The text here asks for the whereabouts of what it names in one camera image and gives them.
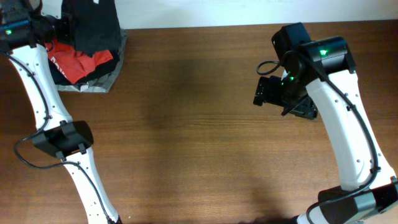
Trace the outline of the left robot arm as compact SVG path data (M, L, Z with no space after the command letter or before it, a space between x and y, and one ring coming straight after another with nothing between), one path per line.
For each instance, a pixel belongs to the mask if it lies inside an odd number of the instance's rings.
M2 1L1 54L17 70L35 118L28 140L70 174L89 223L120 223L96 169L93 135L64 106L50 71L57 42L94 55L121 43L113 1Z

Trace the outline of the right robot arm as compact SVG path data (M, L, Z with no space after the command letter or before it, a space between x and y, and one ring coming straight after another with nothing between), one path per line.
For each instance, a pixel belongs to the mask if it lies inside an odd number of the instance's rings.
M292 223L362 223L397 206L397 175L382 153L359 92L356 65L340 36L312 40L300 22L272 36L281 77L261 72L253 103L280 106L283 114L322 117L340 183Z

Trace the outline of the dark green t-shirt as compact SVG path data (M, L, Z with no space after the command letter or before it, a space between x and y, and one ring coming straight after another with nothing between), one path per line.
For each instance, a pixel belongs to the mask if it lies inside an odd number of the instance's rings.
M62 11L70 18L75 50L93 55L104 50L117 50L121 45L114 0L67 0Z

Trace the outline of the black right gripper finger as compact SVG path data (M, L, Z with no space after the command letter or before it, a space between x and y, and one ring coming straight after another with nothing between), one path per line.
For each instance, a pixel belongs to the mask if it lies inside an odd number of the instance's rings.
M317 118L318 110L314 101L308 95L304 95L293 103L284 106L281 115L285 116L287 114L313 120Z
M258 81L255 94L254 94L254 99L253 99L253 104L256 106L262 106L265 102L265 96L266 96L266 89L267 89L267 78L266 77L261 77Z

